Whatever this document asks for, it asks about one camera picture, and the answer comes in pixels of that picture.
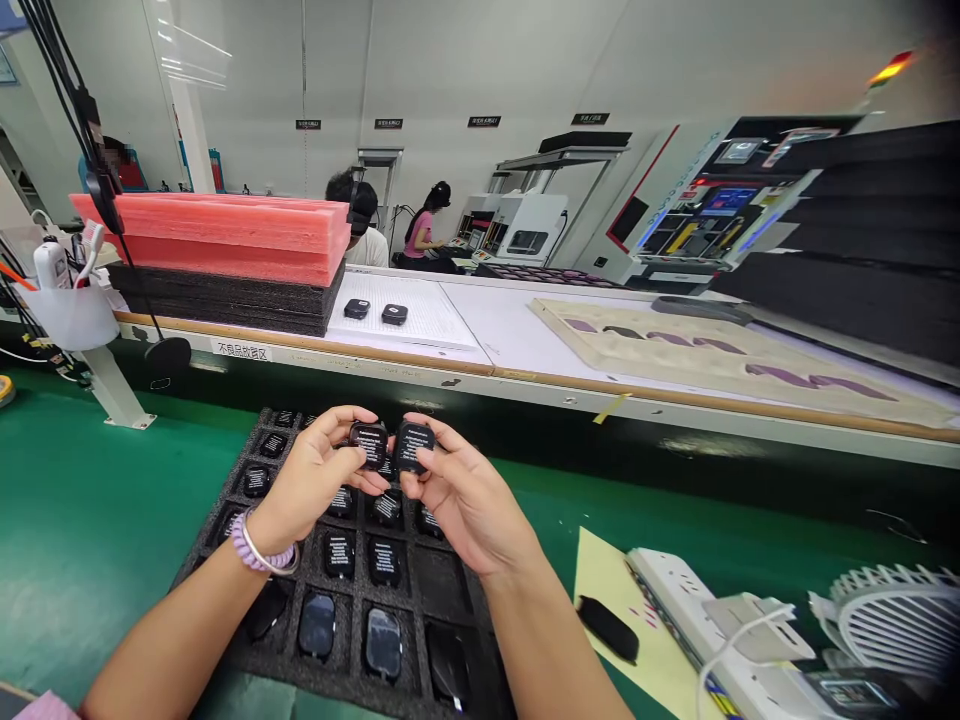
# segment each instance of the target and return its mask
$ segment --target bracelet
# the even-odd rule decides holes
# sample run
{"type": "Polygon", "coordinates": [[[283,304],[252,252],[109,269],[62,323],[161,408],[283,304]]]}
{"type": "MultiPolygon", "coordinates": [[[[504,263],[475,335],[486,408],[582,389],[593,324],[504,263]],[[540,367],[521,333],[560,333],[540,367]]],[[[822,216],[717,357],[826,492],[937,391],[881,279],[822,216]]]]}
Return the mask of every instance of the bracelet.
{"type": "Polygon", "coordinates": [[[253,510],[254,508],[249,508],[243,515],[238,515],[230,528],[230,537],[233,538],[233,546],[237,549],[240,559],[243,560],[244,565],[257,572],[271,572],[281,576],[293,575],[300,566],[300,550],[297,544],[294,543],[279,555],[266,557],[261,555],[247,531],[247,518],[253,510]]]}

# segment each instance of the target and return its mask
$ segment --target black foam tray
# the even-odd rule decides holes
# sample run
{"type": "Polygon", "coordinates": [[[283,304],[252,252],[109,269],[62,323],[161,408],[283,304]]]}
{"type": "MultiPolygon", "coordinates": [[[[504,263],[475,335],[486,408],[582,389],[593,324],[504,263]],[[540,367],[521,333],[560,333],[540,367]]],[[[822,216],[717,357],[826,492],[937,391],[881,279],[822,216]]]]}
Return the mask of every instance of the black foam tray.
{"type": "MultiPolygon", "coordinates": [[[[228,513],[256,502],[244,496],[240,486],[244,468],[251,463],[264,465],[269,468],[270,481],[276,477],[305,420],[303,413],[297,413],[292,428],[278,427],[276,415],[270,408],[261,411],[171,589],[217,548],[218,531],[228,513]],[[262,439],[273,432],[288,438],[276,460],[258,453],[262,439]]],[[[394,717],[516,717],[477,576],[463,565],[449,543],[417,531],[417,503],[404,497],[400,523],[384,528],[368,515],[372,498],[355,492],[357,502],[352,517],[321,517],[301,546],[302,561],[297,571],[289,578],[272,581],[284,584],[290,593],[276,625],[264,638],[251,643],[241,624],[223,662],[394,717]],[[330,578],[324,573],[322,542],[329,530],[346,530],[354,536],[356,568],[352,580],[330,578]],[[398,588],[372,583],[367,570],[370,537],[387,538],[400,545],[402,579],[398,588]],[[330,595],[336,607],[337,631],[333,650],[325,662],[301,655],[297,646],[301,609],[310,590],[330,595]],[[401,625],[403,661],[400,677],[393,684],[370,674],[364,664],[366,618],[374,607],[392,612],[401,625]],[[471,685],[471,698],[464,714],[457,713],[453,704],[441,699],[434,690],[425,636],[428,622],[456,628],[463,642],[471,685]]]]}
{"type": "Polygon", "coordinates": [[[163,270],[137,266],[137,277],[122,262],[107,266],[110,282],[131,312],[200,320],[323,337],[343,280],[340,263],[330,287],[297,285],[269,280],[163,270]]]}

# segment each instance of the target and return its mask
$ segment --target person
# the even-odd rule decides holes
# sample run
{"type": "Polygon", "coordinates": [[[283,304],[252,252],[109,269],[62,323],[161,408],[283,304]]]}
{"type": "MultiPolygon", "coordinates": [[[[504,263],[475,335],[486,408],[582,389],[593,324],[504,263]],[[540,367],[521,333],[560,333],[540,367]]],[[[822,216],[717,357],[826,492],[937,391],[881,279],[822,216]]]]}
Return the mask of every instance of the person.
{"type": "Polygon", "coordinates": [[[433,239],[433,216],[450,207],[450,186],[443,180],[438,182],[427,194],[423,207],[410,221],[404,238],[403,255],[400,267],[404,270],[422,270],[424,272],[456,273],[457,268],[450,258],[429,258],[427,250],[435,250],[446,243],[433,239]]]}
{"type": "Polygon", "coordinates": [[[379,200],[377,191],[368,182],[357,183],[356,195],[353,193],[353,176],[349,170],[337,173],[327,183],[327,200],[349,203],[356,216],[350,231],[350,244],[344,256],[351,265],[371,265],[390,267],[390,248],[387,238],[370,221],[377,213],[379,200]]]}
{"type": "MultiPolygon", "coordinates": [[[[402,473],[401,487],[434,514],[479,576],[520,717],[631,718],[500,474],[449,425],[419,413],[404,417],[428,425],[436,449],[417,450],[426,473],[402,473]]],[[[366,459],[361,448],[335,449],[358,420],[376,422],[377,416],[356,406],[331,408],[297,437],[270,492],[247,519],[261,554],[282,553],[303,540],[342,485],[369,495],[389,488],[376,472],[360,470],[366,459]]],[[[186,718],[268,577],[246,565],[233,543],[223,543],[128,633],[80,715],[186,718]]]]}

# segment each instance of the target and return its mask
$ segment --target yellow paper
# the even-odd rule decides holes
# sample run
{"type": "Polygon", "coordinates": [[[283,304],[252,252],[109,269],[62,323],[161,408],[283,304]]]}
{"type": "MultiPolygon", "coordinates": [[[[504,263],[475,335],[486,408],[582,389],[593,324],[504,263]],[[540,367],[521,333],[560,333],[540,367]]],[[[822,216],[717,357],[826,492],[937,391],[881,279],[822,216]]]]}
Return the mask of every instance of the yellow paper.
{"type": "Polygon", "coordinates": [[[686,655],[652,612],[622,552],[586,528],[580,528],[574,599],[599,600],[623,620],[640,639],[637,664],[624,662],[587,631],[594,649],[640,686],[678,720],[696,720],[695,692],[703,693],[703,720],[724,720],[723,713],[702,688],[686,655]]]}

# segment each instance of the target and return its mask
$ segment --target pink foam block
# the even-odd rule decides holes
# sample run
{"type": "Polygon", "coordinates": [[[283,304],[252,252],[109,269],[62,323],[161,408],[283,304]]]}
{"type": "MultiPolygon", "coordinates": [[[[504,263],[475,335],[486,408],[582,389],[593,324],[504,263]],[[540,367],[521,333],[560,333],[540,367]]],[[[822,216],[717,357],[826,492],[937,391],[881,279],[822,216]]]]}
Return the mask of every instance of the pink foam block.
{"type": "MultiPolygon", "coordinates": [[[[89,195],[71,195],[101,222],[89,195]]],[[[124,239],[144,267],[328,287],[347,244],[346,203],[250,195],[129,193],[117,198],[124,239]]],[[[107,234],[120,251],[116,236],[107,234]]]]}

